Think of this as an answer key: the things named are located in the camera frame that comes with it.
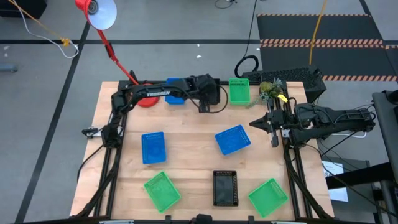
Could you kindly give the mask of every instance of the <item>red lamp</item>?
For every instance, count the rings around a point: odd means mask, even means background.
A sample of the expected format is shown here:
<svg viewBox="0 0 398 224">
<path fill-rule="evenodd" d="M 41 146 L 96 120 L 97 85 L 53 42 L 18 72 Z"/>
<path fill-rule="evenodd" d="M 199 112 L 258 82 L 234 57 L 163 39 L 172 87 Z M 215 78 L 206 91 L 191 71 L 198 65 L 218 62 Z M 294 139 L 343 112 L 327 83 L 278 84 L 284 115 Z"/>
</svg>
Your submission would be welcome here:
<svg viewBox="0 0 398 224">
<path fill-rule="evenodd" d="M 113 0 L 75 0 L 77 8 L 83 11 L 87 21 L 92 27 L 94 27 L 101 40 L 103 41 L 106 51 L 110 59 L 123 71 L 127 77 L 133 82 L 133 84 L 138 85 L 135 77 L 131 76 L 130 73 L 119 63 L 118 58 L 114 53 L 112 45 L 106 39 L 102 30 L 109 29 L 116 20 L 116 15 L 118 10 L 116 9 L 116 4 Z M 159 97 L 144 98 L 138 102 L 138 105 L 143 107 L 150 107 L 155 105 L 159 101 Z"/>
</svg>

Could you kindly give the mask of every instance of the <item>yellow rope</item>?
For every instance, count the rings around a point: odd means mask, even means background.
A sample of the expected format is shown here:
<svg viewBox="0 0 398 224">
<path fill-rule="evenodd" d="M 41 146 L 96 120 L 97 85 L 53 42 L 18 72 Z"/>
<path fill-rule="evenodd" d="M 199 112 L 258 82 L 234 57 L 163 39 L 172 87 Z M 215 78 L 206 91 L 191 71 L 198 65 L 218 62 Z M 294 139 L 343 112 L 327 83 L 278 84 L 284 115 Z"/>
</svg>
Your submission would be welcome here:
<svg viewBox="0 0 398 224">
<path fill-rule="evenodd" d="M 311 48 L 310 48 L 310 65 L 312 64 L 312 49 L 313 49 L 313 45 L 315 43 L 315 37 L 317 36 L 319 23 L 321 23 L 321 18 L 322 18 L 323 11 L 325 10 L 327 2 L 328 2 L 328 0 L 324 0 L 323 6 L 322 6 L 322 11 L 321 11 L 321 13 L 319 14 L 319 17 L 318 17 L 317 26 L 315 26 L 315 30 L 313 31 L 313 36 L 312 36 L 312 40 L 311 40 Z"/>
<path fill-rule="evenodd" d="M 14 1 L 8 0 L 11 4 L 15 5 L 18 9 L 20 9 L 25 15 L 29 16 L 32 20 L 37 22 L 40 26 L 42 26 L 45 30 L 47 30 L 49 33 L 56 35 L 62 42 L 65 47 L 69 45 L 69 39 L 68 38 L 63 38 L 61 35 L 57 34 L 55 31 L 51 30 L 50 28 L 46 27 L 43 23 L 35 19 L 33 16 L 31 16 L 29 13 L 27 13 L 23 8 L 15 4 Z"/>
</svg>

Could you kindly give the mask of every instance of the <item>green tray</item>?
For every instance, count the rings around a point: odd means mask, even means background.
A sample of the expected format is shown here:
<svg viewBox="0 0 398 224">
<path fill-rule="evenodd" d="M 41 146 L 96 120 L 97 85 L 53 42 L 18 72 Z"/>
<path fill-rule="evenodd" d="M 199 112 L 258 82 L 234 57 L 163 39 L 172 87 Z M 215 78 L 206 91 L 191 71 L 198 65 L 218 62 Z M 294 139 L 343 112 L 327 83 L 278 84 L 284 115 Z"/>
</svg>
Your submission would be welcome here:
<svg viewBox="0 0 398 224">
<path fill-rule="evenodd" d="M 277 210 L 289 199 L 274 178 L 253 190 L 248 197 L 262 218 Z"/>
<path fill-rule="evenodd" d="M 144 187 L 160 213 L 164 213 L 181 199 L 180 193 L 164 171 L 146 182 Z"/>
<path fill-rule="evenodd" d="M 229 79 L 229 102 L 233 105 L 250 103 L 250 86 L 247 78 Z"/>
</svg>

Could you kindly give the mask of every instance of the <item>wooden table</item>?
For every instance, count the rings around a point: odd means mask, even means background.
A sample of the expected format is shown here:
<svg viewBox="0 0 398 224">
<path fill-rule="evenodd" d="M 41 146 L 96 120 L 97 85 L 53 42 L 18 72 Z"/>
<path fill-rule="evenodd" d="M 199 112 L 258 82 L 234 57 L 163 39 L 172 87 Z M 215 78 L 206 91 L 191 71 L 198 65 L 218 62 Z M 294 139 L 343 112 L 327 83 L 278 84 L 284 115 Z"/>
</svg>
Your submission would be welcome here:
<svg viewBox="0 0 398 224">
<path fill-rule="evenodd" d="M 117 86 L 117 82 L 103 82 L 93 126 L 102 127 L 108 122 L 111 95 L 116 92 Z M 289 96 L 294 96 L 298 103 L 306 102 L 301 82 L 288 82 L 287 86 Z M 251 87 L 251 94 L 252 99 L 257 96 L 258 86 Z M 224 102 L 225 95 L 221 91 L 221 103 L 212 107 L 212 110 L 222 108 Z M 266 111 L 266 107 L 260 105 L 251 109 L 228 105 L 218 114 L 199 114 L 190 101 L 186 101 L 185 105 L 168 105 L 164 98 L 151 108 L 135 107 L 127 116 L 112 219 L 163 220 L 165 215 L 171 215 L 173 220 L 189 220 L 202 213 L 212 215 L 214 220 L 247 220 L 249 215 L 254 215 L 255 220 L 263 220 L 248 200 L 249 192 L 270 178 L 275 178 L 290 198 L 282 146 L 272 148 L 271 135 L 249 126 L 249 122 L 264 116 Z M 215 134 L 239 124 L 243 125 L 251 145 L 231 155 L 222 155 Z M 141 135 L 156 131 L 165 133 L 167 161 L 144 165 Z M 85 158 L 101 144 L 101 138 L 89 140 Z M 308 144 L 317 147 L 316 141 Z M 92 158 L 81 171 L 71 215 L 78 213 L 98 188 L 104 152 L 102 150 Z M 301 155 L 309 191 L 325 211 L 333 215 L 319 153 L 306 147 L 301 149 Z M 145 191 L 144 183 L 162 170 L 170 177 L 182 198 L 161 214 Z M 213 206 L 213 170 L 237 171 L 238 207 Z M 298 188 L 297 192 L 301 216 L 304 217 L 302 194 Z M 107 199 L 106 192 L 101 214 L 104 214 Z M 291 200 L 265 219 L 293 220 Z"/>
</svg>

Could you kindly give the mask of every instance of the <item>blue object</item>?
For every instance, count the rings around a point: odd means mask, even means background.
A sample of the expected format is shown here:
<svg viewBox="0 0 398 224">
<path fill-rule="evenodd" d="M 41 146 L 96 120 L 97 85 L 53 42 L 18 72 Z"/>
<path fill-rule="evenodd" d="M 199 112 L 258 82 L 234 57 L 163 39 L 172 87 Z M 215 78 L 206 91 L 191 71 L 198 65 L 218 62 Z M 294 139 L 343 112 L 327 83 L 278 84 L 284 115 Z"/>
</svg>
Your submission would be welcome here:
<svg viewBox="0 0 398 224">
<path fill-rule="evenodd" d="M 179 79 L 181 79 L 181 78 L 168 78 L 168 79 L 166 79 L 166 84 L 171 84 L 173 81 L 179 80 Z M 169 104 L 173 104 L 173 105 L 181 105 L 181 104 L 185 103 L 185 100 L 183 98 L 174 97 L 174 96 L 166 96 L 165 100 Z"/>
<path fill-rule="evenodd" d="M 163 131 L 141 136 L 142 163 L 153 164 L 166 161 L 166 146 Z"/>
<path fill-rule="evenodd" d="M 238 151 L 251 144 L 242 125 L 235 126 L 223 131 L 222 133 L 216 134 L 216 140 L 224 155 Z"/>
</svg>

